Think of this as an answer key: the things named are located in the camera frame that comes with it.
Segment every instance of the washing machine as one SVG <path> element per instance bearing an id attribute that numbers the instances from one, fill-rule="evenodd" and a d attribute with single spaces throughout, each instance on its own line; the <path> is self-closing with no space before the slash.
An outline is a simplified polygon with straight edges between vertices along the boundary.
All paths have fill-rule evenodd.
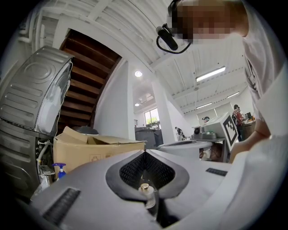
<path id="1" fill-rule="evenodd" d="M 0 160 L 21 197 L 29 199 L 40 183 L 36 159 L 41 143 L 51 142 L 56 135 L 72 58 L 42 47 L 9 80 L 0 99 Z"/>
<path id="2" fill-rule="evenodd" d="M 199 150 L 204 151 L 211 148 L 212 142 L 184 140 L 170 144 L 164 144 L 157 147 L 157 150 L 170 153 L 177 156 L 189 157 L 194 160 L 199 160 Z"/>

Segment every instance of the window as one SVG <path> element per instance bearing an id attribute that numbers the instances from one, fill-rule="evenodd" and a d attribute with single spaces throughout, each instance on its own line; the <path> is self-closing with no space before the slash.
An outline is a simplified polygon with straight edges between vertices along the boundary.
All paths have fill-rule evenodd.
<path id="1" fill-rule="evenodd" d="M 158 109 L 156 108 L 154 110 L 151 110 L 145 113 L 145 121 L 146 121 L 146 125 L 159 122 L 160 119 L 158 115 Z"/>

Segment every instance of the black cable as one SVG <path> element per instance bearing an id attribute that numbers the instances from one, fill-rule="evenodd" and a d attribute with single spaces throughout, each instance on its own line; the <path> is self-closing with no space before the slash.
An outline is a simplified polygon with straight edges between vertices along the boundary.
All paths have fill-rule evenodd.
<path id="1" fill-rule="evenodd" d="M 184 52 L 189 48 L 189 46 L 192 44 L 192 42 L 189 42 L 189 44 L 186 46 L 186 48 L 183 49 L 182 51 L 180 51 L 180 52 L 173 52 L 173 51 L 170 51 L 170 50 L 167 50 L 167 49 L 162 48 L 162 47 L 160 46 L 160 44 L 159 44 L 159 39 L 160 39 L 160 36 L 158 36 L 158 38 L 156 39 L 156 44 L 157 44 L 157 46 L 159 47 L 159 49 L 161 49 L 161 50 L 163 50 L 163 51 L 165 51 L 165 52 L 167 52 L 167 53 L 172 53 L 172 54 L 181 54 L 181 53 L 184 53 Z"/>

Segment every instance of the fluorescent light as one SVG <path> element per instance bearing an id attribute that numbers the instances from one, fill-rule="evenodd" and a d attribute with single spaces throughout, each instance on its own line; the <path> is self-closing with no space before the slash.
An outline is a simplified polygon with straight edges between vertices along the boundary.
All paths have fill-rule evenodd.
<path id="1" fill-rule="evenodd" d="M 230 95 L 230 96 L 227 97 L 227 98 L 233 97 L 233 96 L 237 95 L 238 93 L 240 93 L 240 92 L 234 93 L 234 94 Z"/>
<path id="2" fill-rule="evenodd" d="M 207 73 L 207 74 L 204 74 L 204 75 L 202 75 L 202 76 L 200 76 L 200 77 L 197 77 L 197 78 L 196 78 L 196 81 L 199 82 L 199 81 L 202 81 L 202 80 L 204 80 L 204 79 L 206 79 L 206 78 L 208 78 L 208 77 L 212 77 L 212 76 L 215 75 L 215 74 L 219 74 L 219 73 L 221 73 L 221 72 L 224 72 L 225 69 L 226 69 L 226 67 L 223 66 L 223 67 L 221 67 L 221 68 L 219 68 L 219 69 L 213 70 L 213 71 L 210 72 L 210 73 Z"/>
<path id="3" fill-rule="evenodd" d="M 139 70 L 137 70 L 137 71 L 135 72 L 135 76 L 136 76 L 136 77 L 141 77 L 141 76 L 142 76 L 142 73 L 141 73 Z"/>
<path id="4" fill-rule="evenodd" d="M 196 109 L 200 109 L 200 108 L 203 108 L 203 107 L 205 107 L 205 106 L 209 106 L 209 105 L 211 105 L 211 104 L 212 104 L 212 102 L 209 103 L 209 104 L 203 105 L 203 106 L 199 106 L 199 107 L 197 107 Z"/>

